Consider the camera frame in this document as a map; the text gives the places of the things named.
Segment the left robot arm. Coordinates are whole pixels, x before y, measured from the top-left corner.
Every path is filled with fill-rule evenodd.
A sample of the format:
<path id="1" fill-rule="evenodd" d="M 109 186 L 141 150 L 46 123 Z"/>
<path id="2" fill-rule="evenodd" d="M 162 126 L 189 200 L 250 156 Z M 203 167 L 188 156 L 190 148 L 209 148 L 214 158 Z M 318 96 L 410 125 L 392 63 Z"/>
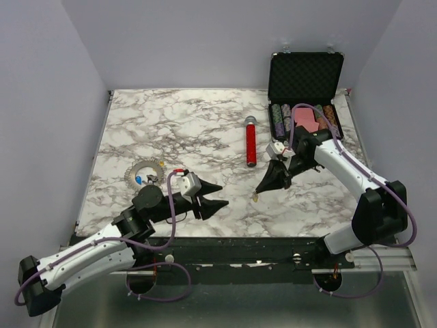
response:
<path id="1" fill-rule="evenodd" d="M 131 206 L 95 234 L 52 256 L 22 259 L 15 305 L 25 306 L 30 317 L 39 316 L 59 305 L 63 293 L 88 279 L 146 269 L 153 254 L 172 244 L 178 215 L 192 212 L 196 219 L 207 220 L 229 204 L 207 199 L 222 187 L 192 172 L 182 172 L 178 182 L 180 191 L 168 194 L 147 184 Z"/>

